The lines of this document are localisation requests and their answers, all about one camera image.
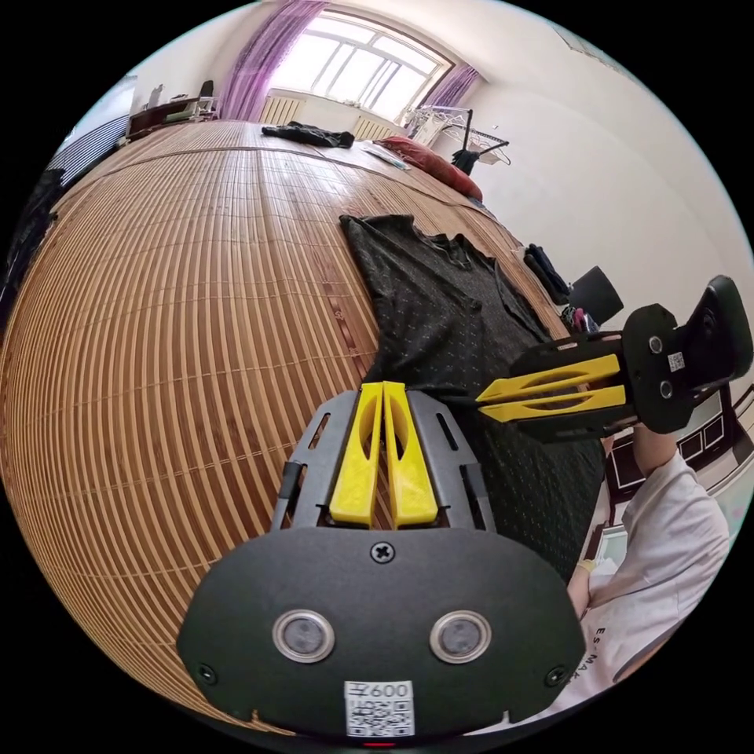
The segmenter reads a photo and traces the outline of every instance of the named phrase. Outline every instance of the desk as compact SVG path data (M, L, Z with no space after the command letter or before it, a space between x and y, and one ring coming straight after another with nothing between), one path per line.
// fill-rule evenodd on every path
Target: desk
M126 135L130 136L131 134L137 134L139 131L159 126L165 121L168 115L173 115L177 112L189 110L192 111L193 115L197 115L202 110L209 110L213 102L213 97L186 97L182 100L173 100L165 104L158 104L156 108L142 110L131 116Z

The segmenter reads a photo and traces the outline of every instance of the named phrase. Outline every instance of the sticker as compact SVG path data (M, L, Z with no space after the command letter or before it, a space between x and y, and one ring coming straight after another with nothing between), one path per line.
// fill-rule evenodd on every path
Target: sticker
M686 367L686 362L683 360L683 354L680 351L678 353L671 353L668 356L668 364L670 365L671 372L677 372L679 369Z
M411 681L346 681L346 729L359 738L414 735L414 690Z

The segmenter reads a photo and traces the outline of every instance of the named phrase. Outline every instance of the bracelet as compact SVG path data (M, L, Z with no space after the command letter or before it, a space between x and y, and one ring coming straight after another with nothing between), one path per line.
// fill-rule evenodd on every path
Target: bracelet
M585 571L588 571L589 573L592 573L594 569L597 567L597 564L593 560L580 560L577 563L578 566L581 566Z

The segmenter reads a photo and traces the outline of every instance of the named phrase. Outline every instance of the black t-shirt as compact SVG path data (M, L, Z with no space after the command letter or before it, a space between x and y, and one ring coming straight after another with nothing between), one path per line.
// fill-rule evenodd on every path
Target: black t-shirt
M365 382L476 397L508 377L523 351L551 340L496 261L464 236L425 236L408 215L340 221L379 328ZM481 463L498 533L568 580L602 484L602 444L543 445L513 424L448 404Z

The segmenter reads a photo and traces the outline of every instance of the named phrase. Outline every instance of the bed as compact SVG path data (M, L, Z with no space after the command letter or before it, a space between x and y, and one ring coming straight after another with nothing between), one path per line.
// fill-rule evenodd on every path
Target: bed
M225 719L174 639L208 567L269 526L317 406L357 388L375 356L339 216L411 214L425 232L463 233L553 337L567 333L499 222L359 142L176 125L119 150L56 212L2 352L8 497L91 639L148 688ZM381 526L386 489L381 478Z

